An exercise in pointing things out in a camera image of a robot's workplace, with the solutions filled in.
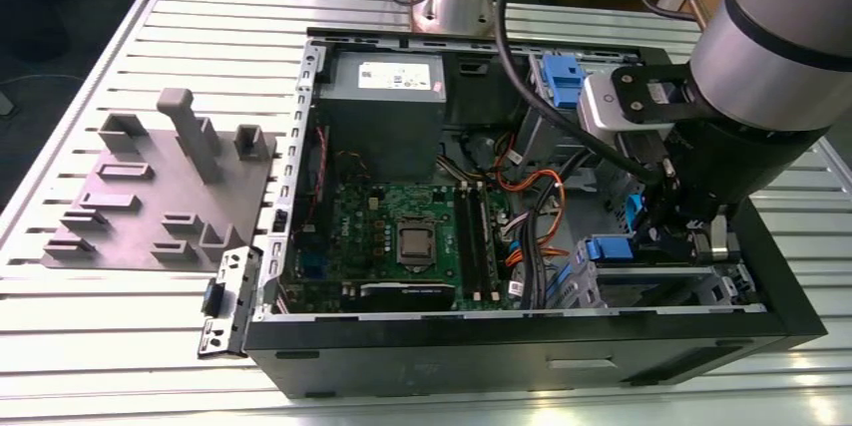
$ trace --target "slotted aluminum table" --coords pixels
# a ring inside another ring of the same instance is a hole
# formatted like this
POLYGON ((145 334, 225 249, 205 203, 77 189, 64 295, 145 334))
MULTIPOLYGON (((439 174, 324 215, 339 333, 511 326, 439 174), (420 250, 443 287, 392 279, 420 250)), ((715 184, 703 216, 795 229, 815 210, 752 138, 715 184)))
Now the slotted aluminum table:
MULTIPOLYGON (((675 62, 699 37, 691 24, 636 13, 513 5, 508 18, 515 38, 661 47, 675 62)), ((260 124, 284 151, 309 26, 408 22, 387 0, 136 0, 0 216, 0 422, 852 423, 852 183, 825 143, 753 198, 829 335, 672 387, 291 401, 251 360, 196 359, 207 274, 47 269, 41 247, 95 165, 109 113, 164 128, 159 91, 189 88, 217 129, 260 124)), ((259 224, 269 218, 265 209, 259 224)))

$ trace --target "gray fixture plate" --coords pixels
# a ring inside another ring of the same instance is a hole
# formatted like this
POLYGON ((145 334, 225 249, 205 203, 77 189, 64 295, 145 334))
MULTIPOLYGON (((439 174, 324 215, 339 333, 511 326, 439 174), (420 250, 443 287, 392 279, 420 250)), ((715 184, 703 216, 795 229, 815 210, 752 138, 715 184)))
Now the gray fixture plate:
MULTIPOLYGON (((273 152, 275 135, 264 136, 269 151, 273 152)), ((221 153, 216 161, 223 179, 208 185, 201 182, 173 131, 149 130, 148 136, 133 137, 139 154, 113 155, 104 149, 68 210, 85 208, 80 202, 89 193, 135 195, 140 206, 135 211, 99 209, 109 223, 105 229, 77 229, 71 232, 60 226, 53 239, 77 236, 95 246, 96 253, 61 260, 45 254, 43 264, 51 268, 216 271, 219 259, 208 258, 199 248, 201 232, 176 232, 171 235, 163 226, 163 219, 165 213, 195 213, 201 222, 212 225, 219 237, 225 237, 232 224, 241 244, 252 241, 272 155, 265 160, 240 161, 233 139, 235 133, 219 134, 221 153), (103 165, 117 162, 145 163, 153 174, 148 179, 103 179, 97 175, 103 165), (176 243, 181 240, 195 251, 192 259, 159 261, 152 255, 155 243, 176 243)))

